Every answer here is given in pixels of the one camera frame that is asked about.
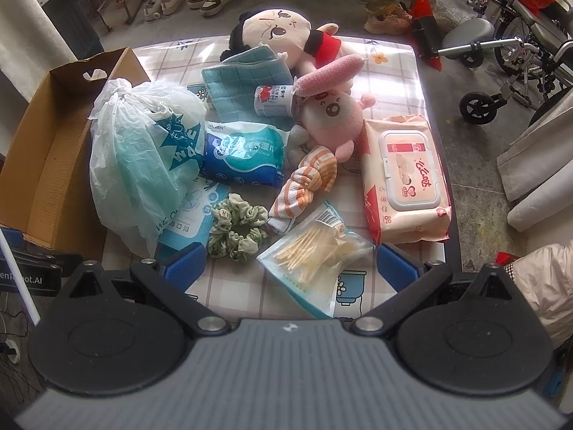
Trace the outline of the beige sneaker pair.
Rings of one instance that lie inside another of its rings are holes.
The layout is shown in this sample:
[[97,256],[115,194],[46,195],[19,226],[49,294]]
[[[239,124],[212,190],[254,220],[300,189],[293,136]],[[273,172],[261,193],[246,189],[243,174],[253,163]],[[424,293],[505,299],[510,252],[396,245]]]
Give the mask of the beige sneaker pair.
[[184,0],[146,0],[143,5],[144,19],[152,22],[163,16],[171,16],[183,3]]

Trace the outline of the blue bandage box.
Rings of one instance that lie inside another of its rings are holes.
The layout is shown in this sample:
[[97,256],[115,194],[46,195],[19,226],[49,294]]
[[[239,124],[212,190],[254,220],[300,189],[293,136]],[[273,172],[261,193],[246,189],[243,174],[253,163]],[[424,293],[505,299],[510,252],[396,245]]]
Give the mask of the blue bandage box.
[[207,245],[214,221],[212,207],[228,193],[228,185],[197,177],[172,221],[159,236],[155,255],[166,259],[193,243]]

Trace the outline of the pink wet wipes pack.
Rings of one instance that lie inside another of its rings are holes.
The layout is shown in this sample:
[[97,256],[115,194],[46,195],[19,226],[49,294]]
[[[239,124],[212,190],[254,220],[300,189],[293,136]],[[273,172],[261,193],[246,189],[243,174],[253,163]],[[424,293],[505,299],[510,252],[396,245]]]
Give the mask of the pink wet wipes pack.
[[359,157],[366,223],[376,244],[449,238],[453,209],[426,118],[366,119]]

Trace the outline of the teal checked cloth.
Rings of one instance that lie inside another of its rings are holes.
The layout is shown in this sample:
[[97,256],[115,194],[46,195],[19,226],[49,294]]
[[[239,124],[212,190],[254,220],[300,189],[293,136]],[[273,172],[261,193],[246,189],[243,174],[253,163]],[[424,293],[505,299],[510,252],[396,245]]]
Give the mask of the teal checked cloth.
[[285,61],[267,45],[248,49],[216,66],[202,70],[202,79],[219,122],[246,121],[271,124],[288,131],[288,115],[259,116],[255,112],[258,86],[291,86],[292,73]]

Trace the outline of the black haired plush doll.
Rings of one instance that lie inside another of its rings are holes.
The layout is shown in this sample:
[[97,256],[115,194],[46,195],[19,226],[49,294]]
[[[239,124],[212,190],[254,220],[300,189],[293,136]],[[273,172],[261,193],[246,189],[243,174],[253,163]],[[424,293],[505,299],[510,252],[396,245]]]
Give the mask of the black haired plush doll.
[[355,53],[336,37],[338,29],[332,22],[312,28],[308,19],[290,9],[244,13],[232,29],[228,49],[220,59],[268,46],[277,56],[285,56],[290,71],[302,76]]

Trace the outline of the brown cardboard box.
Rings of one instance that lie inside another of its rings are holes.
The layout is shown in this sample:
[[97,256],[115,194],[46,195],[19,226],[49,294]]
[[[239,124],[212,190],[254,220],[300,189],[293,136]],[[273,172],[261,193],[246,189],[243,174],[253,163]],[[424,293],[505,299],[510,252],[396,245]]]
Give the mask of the brown cardboard box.
[[106,229],[89,184],[88,116],[109,79],[149,77],[132,49],[49,71],[16,129],[1,171],[1,223],[42,248],[102,257]]

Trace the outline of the white teal plastic bag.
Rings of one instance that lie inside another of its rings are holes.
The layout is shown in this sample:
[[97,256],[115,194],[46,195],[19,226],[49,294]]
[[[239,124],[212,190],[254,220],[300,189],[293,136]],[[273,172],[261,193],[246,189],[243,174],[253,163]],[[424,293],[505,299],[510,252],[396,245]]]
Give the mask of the white teal plastic bag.
[[88,116],[89,180],[100,222],[130,252],[154,255],[158,238],[199,176],[207,104],[183,86],[118,78]]

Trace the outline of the cotton swab bag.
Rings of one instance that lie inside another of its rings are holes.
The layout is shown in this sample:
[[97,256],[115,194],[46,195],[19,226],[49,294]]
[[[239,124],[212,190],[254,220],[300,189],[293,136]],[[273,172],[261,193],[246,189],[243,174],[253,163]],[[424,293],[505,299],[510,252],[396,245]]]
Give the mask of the cotton swab bag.
[[339,275],[373,250],[373,243],[349,229],[325,201],[257,261],[309,314],[332,319]]

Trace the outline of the green scrunchie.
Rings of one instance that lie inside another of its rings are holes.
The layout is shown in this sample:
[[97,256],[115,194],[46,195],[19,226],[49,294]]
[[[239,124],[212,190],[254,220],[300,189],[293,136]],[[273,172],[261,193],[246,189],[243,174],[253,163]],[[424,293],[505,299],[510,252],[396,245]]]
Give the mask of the green scrunchie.
[[211,206],[213,224],[209,232],[207,252],[211,258],[228,257],[244,263],[254,258],[268,240],[268,211],[251,205],[238,193]]

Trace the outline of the blue tissue pack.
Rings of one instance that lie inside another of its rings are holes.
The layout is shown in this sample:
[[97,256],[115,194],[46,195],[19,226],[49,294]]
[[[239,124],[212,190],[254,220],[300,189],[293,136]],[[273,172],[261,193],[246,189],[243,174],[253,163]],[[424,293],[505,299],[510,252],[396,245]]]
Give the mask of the blue tissue pack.
[[208,121],[203,174],[221,182],[280,188],[287,143],[288,133],[270,124]]

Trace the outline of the strawberry yogurt cup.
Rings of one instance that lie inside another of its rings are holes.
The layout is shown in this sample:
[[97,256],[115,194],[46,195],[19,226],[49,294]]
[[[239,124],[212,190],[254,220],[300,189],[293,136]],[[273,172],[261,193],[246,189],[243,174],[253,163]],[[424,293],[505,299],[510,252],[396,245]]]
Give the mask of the strawberry yogurt cup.
[[293,118],[293,86],[258,86],[254,96],[255,112],[271,118]]

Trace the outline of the white curtain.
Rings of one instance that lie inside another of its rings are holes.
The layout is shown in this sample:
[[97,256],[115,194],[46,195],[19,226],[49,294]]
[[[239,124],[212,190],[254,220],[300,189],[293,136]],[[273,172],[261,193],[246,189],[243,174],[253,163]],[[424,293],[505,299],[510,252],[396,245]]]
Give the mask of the white curtain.
[[1,71],[25,100],[51,69],[76,59],[37,0],[1,0]]

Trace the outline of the tan slippers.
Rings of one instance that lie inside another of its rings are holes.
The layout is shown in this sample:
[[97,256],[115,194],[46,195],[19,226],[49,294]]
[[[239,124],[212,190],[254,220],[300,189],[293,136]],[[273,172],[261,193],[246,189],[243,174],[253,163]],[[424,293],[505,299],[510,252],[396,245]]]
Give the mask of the tan slippers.
[[412,17],[400,0],[368,0],[364,29],[373,35],[402,36],[409,32]]

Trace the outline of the pink plush toy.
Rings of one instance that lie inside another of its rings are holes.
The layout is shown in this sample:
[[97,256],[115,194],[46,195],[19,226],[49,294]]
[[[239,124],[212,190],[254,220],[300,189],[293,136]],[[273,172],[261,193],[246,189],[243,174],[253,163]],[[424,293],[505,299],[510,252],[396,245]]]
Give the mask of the pink plush toy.
[[376,99],[363,94],[359,100],[340,90],[329,90],[315,96],[293,96],[295,126],[288,136],[286,159],[292,167],[315,145],[329,149],[340,163],[348,161],[361,133],[364,111]]

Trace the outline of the pink knitted sponge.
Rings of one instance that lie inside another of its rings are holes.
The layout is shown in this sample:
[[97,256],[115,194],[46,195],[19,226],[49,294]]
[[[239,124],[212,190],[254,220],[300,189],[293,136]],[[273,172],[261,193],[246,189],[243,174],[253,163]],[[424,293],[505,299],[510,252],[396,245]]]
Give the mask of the pink knitted sponge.
[[349,91],[364,64],[365,58],[360,54],[342,56],[297,79],[293,93],[299,97],[311,97],[330,90]]

